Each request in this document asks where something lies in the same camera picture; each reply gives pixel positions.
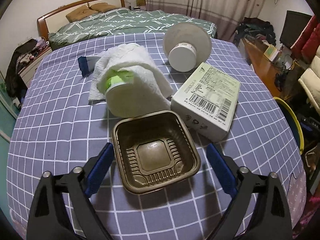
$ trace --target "silver bolt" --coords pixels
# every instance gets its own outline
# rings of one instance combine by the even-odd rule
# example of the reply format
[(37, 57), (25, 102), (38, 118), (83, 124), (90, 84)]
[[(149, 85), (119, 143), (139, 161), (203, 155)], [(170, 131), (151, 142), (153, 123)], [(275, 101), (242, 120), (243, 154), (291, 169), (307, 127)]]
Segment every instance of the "silver bolt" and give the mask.
[(51, 172), (50, 171), (45, 171), (43, 174), (42, 174), (42, 177), (44, 178), (47, 178), (51, 175)]
[(242, 167), (240, 167), (239, 171), (240, 171), (241, 173), (248, 173), (248, 172), (249, 172), (249, 169), (248, 169), (247, 167), (242, 166)]
[(275, 172), (270, 172), (269, 175), (274, 179), (278, 178), (278, 174), (276, 174)]
[(73, 173), (80, 173), (82, 171), (82, 168), (81, 167), (75, 167), (73, 168)]

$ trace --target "barcode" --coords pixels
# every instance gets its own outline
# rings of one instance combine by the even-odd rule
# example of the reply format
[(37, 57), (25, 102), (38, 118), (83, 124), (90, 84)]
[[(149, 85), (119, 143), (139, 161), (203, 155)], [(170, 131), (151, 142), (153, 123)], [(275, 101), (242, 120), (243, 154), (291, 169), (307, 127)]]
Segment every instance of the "barcode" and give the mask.
[(223, 120), (223, 122), (225, 122), (227, 119), (230, 106), (231, 106), (231, 101), (229, 99), (225, 98), (221, 103), (217, 117)]
[(193, 94), (190, 98), (189, 101), (195, 103), (196, 105), (200, 106), (204, 110), (208, 111), (209, 113), (213, 113), (216, 110), (216, 106), (207, 100)]

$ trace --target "yellow rim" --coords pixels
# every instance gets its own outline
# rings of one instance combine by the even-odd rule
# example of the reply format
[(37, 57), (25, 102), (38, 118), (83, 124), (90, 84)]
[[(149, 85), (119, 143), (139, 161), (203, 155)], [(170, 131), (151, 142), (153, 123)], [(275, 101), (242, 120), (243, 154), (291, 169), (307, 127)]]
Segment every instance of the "yellow rim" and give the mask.
[(299, 147), (299, 150), (300, 150), (300, 155), (302, 155), (303, 153), (303, 149), (304, 149), (304, 139), (303, 139), (303, 133), (302, 133), (302, 129), (301, 129), (301, 126), (300, 126), (300, 123), (296, 117), (296, 115), (294, 114), (294, 112), (292, 111), (292, 109), (290, 108), (290, 106), (288, 106), (288, 104), (283, 101), (281, 98), (277, 98), (277, 97), (274, 97), (274, 100), (281, 104), (282, 106), (284, 106), (284, 108), (286, 110), (288, 110), (289, 114), (291, 115), (291, 117), (293, 118), (294, 120), (294, 123), (296, 124), (297, 126), (297, 129), (298, 129), (298, 133), (299, 133), (299, 137), (300, 137), (300, 147)]

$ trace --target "brown pillow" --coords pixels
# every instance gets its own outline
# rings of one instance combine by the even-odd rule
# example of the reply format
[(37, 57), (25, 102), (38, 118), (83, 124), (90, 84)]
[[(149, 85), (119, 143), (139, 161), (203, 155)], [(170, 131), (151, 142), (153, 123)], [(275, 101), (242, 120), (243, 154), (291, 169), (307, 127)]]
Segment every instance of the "brown pillow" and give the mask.
[(112, 4), (107, 4), (106, 2), (101, 2), (101, 3), (95, 3), (95, 4), (91, 5), (90, 8), (92, 10), (103, 13), (103, 12), (111, 11), (113, 9), (118, 9), (119, 7), (114, 6)]
[(75, 21), (80, 21), (94, 13), (98, 13), (97, 11), (90, 10), (86, 5), (83, 5), (72, 12), (66, 15), (66, 18), (70, 23)]

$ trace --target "white drawer cabinet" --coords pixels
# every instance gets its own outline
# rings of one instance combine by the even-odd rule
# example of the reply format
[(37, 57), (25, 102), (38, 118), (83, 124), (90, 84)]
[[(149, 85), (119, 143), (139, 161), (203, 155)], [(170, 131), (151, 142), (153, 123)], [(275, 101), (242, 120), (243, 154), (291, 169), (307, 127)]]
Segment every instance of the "white drawer cabinet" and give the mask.
[(45, 56), (47, 56), (48, 54), (50, 54), (52, 52), (51, 48), (48, 48), (45, 50), (44, 53), (40, 54), (39, 56), (37, 56), (35, 58), (35, 60), (28, 65), (27, 67), (25, 67), (24, 69), (22, 69), (19, 74), (22, 78), (22, 80), (24, 81), (24, 83), (26, 84), (26, 86), (29, 88), (31, 80), (33, 78), (33, 76), (36, 73), (37, 68), (39, 67), (41, 61), (43, 60), (43, 58)]

